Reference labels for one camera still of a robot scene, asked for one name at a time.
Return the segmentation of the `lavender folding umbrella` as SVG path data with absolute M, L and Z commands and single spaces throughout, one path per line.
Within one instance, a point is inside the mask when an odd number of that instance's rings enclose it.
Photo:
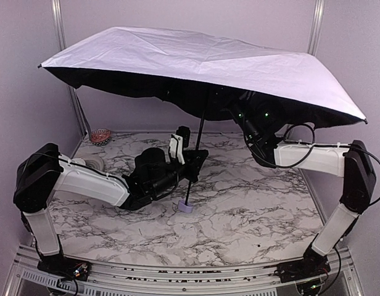
M 60 51 L 41 67 L 78 89 L 156 97 L 208 121 L 212 88 L 238 88 L 333 110 L 329 127 L 366 121 L 334 75 L 314 56 L 191 31 L 112 27 Z

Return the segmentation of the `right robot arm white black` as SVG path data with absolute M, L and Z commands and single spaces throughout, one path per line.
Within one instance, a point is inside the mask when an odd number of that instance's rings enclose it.
M 318 144 L 289 140 L 276 133 L 284 126 L 317 128 L 339 123 L 333 110 L 272 95 L 219 87 L 209 95 L 213 119 L 231 117 L 242 129 L 244 141 L 255 161 L 270 168 L 300 168 L 327 173 L 344 180 L 339 204 L 304 253 L 304 260 L 321 261 L 347 235 L 359 216 L 374 203 L 375 158 L 362 141 L 350 144 Z

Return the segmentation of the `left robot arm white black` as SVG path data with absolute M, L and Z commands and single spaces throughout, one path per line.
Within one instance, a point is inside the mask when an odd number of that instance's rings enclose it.
M 124 210 L 139 210 L 170 195 L 182 179 L 195 183 L 209 153 L 207 150 L 156 147 L 134 160 L 128 176 L 115 176 L 82 165 L 48 143 L 25 160 L 17 170 L 14 204 L 22 212 L 36 239 L 42 259 L 63 258 L 60 240 L 52 225 L 48 200 L 57 191 L 101 200 Z

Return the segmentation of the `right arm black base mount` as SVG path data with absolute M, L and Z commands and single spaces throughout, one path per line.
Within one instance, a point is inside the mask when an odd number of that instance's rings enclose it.
M 322 261 L 317 265 L 314 261 L 301 259 L 278 264 L 274 275 L 278 276 L 282 283 L 285 283 L 328 274 L 330 271 L 331 268 L 327 261 Z

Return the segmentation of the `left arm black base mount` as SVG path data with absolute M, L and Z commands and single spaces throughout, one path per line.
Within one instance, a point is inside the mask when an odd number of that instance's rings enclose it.
M 39 261 L 37 269 L 58 276 L 87 281 L 89 272 L 91 271 L 91 263 L 72 258 L 64 258 L 64 260 L 61 261 Z

